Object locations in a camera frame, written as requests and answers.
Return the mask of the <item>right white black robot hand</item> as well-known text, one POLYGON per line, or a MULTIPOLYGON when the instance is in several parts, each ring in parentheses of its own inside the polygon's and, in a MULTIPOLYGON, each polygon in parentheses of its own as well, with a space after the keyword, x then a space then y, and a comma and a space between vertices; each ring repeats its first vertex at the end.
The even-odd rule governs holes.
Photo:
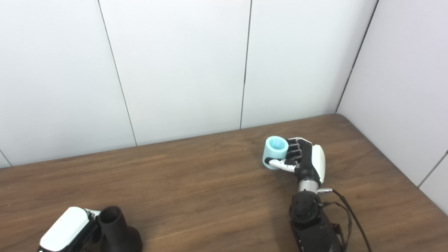
POLYGON ((326 157, 322 147, 301 137, 268 137, 262 162, 269 169, 294 173, 299 181, 310 179, 321 186, 325 179, 326 157))

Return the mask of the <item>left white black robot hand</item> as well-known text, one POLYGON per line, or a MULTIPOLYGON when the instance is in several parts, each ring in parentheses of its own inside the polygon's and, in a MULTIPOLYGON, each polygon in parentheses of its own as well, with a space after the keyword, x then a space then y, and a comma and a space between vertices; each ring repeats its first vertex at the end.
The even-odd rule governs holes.
POLYGON ((102 236, 101 211, 69 207, 42 236, 38 252, 83 252, 102 236))

